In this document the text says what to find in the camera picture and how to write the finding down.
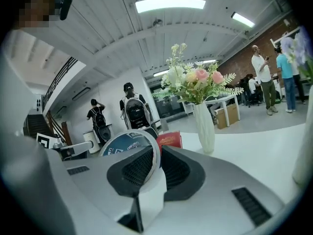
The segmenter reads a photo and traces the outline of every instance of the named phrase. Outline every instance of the cardboard box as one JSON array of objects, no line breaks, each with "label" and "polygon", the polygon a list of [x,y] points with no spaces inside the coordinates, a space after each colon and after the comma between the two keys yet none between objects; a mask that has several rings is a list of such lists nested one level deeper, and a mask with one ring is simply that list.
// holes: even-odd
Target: cardboard box
[{"label": "cardboard box", "polygon": [[[227,106],[229,125],[238,121],[237,107],[236,104],[230,104]],[[226,117],[223,108],[215,110],[216,119],[217,119],[217,127],[219,129],[224,129],[227,127],[226,125]]]}]

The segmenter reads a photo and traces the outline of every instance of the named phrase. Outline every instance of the flower vase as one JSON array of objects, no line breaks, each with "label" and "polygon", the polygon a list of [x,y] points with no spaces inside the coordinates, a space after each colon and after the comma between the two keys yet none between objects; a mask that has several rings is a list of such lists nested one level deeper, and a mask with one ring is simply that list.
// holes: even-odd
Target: flower vase
[{"label": "flower vase", "polygon": [[194,105],[198,136],[206,155],[211,155],[215,145],[215,131],[212,116],[205,103]]},{"label": "flower vase", "polygon": [[295,162],[292,177],[300,186],[305,187],[313,170],[313,86],[310,89],[308,113],[299,154]]}]

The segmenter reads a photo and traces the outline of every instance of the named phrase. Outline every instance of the blue shirt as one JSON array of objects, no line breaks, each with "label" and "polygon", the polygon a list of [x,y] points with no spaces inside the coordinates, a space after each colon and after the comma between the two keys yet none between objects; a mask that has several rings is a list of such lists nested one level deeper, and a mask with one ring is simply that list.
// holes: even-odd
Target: blue shirt
[{"label": "blue shirt", "polygon": [[287,57],[284,54],[279,54],[276,58],[277,68],[282,69],[282,78],[292,78],[292,66],[288,62]]}]

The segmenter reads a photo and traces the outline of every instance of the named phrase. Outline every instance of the table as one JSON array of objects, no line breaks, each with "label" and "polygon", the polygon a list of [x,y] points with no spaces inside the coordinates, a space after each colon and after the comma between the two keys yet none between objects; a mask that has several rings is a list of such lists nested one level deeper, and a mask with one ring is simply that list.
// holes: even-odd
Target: table
[{"label": "table", "polygon": [[238,120],[240,120],[239,105],[238,105],[237,96],[235,94],[231,94],[231,95],[228,95],[228,96],[225,96],[225,97],[221,97],[221,98],[218,98],[218,99],[214,99],[214,100],[204,101],[206,105],[222,103],[223,108],[224,108],[224,112],[225,112],[225,118],[226,118],[227,127],[229,127],[229,118],[228,118],[228,112],[227,112],[227,107],[226,107],[226,101],[228,101],[228,100],[230,100],[232,98],[235,99],[235,103],[236,103],[236,107],[237,107]]},{"label": "table", "polygon": [[[300,192],[292,171],[304,127],[300,124],[264,132],[216,134],[212,157],[237,165],[288,203]],[[180,135],[183,149],[203,153],[197,133]]]}]

